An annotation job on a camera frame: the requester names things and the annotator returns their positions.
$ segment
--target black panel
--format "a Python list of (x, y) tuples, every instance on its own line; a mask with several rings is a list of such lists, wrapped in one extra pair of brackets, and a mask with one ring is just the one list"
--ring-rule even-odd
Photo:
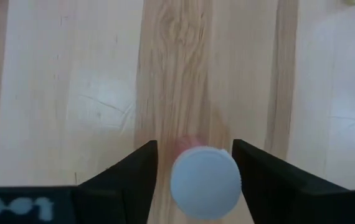
[[(0, 223), (77, 223), (70, 199), (72, 189), (0, 187)], [(47, 202), (51, 203), (50, 207), (46, 206)]]
[(77, 188), (72, 192), (72, 200), (78, 223), (127, 223), (120, 191)]
[(234, 140), (233, 158), (256, 224), (355, 223), (355, 191), (309, 174), (242, 140)]
[(157, 142), (150, 141), (80, 186), (96, 190), (122, 190), (127, 223), (147, 223), (157, 168)]

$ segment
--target printed number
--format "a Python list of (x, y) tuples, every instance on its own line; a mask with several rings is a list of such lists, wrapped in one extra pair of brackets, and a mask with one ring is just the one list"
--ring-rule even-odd
[(16, 215), (26, 215), (34, 208), (34, 206), (39, 208), (39, 220), (45, 222), (53, 220), (53, 203), (46, 197), (39, 197), (34, 201), (31, 198), (16, 198), (10, 202), (9, 205), (5, 205), (0, 198), (0, 214), (5, 210), (9, 210)]

